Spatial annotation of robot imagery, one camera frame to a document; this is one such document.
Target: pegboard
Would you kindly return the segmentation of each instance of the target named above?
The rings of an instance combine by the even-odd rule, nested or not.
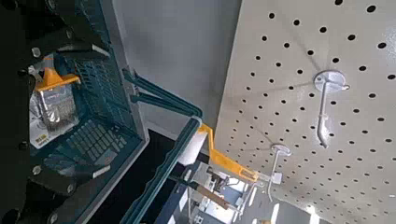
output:
[[[270,174],[273,196],[331,223],[396,219],[396,1],[243,1],[216,130],[218,150]],[[341,71],[317,137],[315,75]]]

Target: white wall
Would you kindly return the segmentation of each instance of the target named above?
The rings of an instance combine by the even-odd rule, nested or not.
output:
[[[204,122],[215,128],[240,0],[113,2],[129,65],[201,107]],[[173,136],[186,121],[152,106],[143,111]]]

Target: pegboard hole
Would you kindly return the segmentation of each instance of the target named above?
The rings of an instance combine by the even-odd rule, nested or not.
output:
[[[395,79],[395,78],[396,78],[395,75],[389,75],[389,76],[388,76],[388,79],[389,79],[389,80],[393,80],[393,79]]]
[[[341,6],[341,4],[343,4],[343,0],[335,0],[334,3],[336,6]]]
[[[320,31],[321,33],[326,33],[327,28],[326,28],[325,26],[322,26],[322,27],[320,27],[319,31]]]
[[[379,49],[384,49],[386,46],[387,46],[387,43],[384,43],[384,42],[378,44]]]
[[[350,40],[350,41],[354,40],[355,38],[356,38],[355,35],[349,35],[349,36],[347,37],[347,39]]]
[[[368,13],[372,13],[372,12],[374,12],[376,10],[376,6],[369,6],[369,7],[367,7],[367,12]]]

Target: yellow plastic part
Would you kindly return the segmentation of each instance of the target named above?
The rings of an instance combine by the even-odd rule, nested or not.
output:
[[[255,171],[251,171],[248,168],[238,164],[236,161],[231,160],[227,156],[223,155],[221,152],[215,149],[213,130],[205,124],[202,124],[198,129],[198,132],[207,133],[208,144],[209,144],[209,156],[216,165],[223,167],[224,169],[239,175],[249,181],[256,182],[259,175]]]
[[[35,89],[37,91],[47,91],[72,82],[80,82],[79,77],[74,74],[61,77],[55,69],[46,67],[44,69],[44,80],[38,84]]]

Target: metal hook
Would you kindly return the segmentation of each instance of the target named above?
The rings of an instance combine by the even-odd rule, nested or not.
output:
[[[327,93],[348,90],[350,86],[345,83],[346,80],[344,75],[333,70],[323,71],[317,74],[314,79],[316,88],[322,92],[318,115],[317,135],[324,148],[328,147],[326,137],[324,136],[325,119],[327,118],[325,113]]]

